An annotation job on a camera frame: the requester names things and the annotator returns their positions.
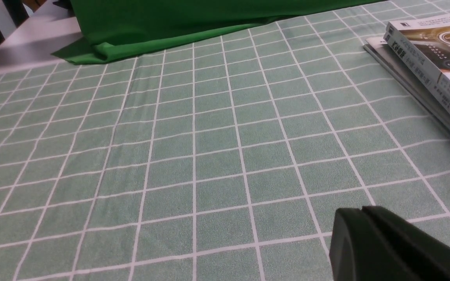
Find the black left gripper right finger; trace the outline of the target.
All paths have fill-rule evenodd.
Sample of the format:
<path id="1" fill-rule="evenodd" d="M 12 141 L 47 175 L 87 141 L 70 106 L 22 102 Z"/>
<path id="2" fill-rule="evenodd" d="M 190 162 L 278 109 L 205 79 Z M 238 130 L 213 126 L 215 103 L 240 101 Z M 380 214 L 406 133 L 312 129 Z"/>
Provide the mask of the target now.
<path id="1" fill-rule="evenodd" d="M 382 206 L 361 209 L 422 281 L 450 281 L 450 247 Z"/>

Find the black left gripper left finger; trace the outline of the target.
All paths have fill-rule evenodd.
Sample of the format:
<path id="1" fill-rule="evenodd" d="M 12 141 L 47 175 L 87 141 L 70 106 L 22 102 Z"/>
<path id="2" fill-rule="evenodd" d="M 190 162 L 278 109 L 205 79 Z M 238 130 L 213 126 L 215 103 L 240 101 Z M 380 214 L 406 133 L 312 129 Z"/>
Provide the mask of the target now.
<path id="1" fill-rule="evenodd" d="M 338 208 L 330 263 L 335 281 L 410 281 L 411 271 L 393 253 L 362 210 Z"/>

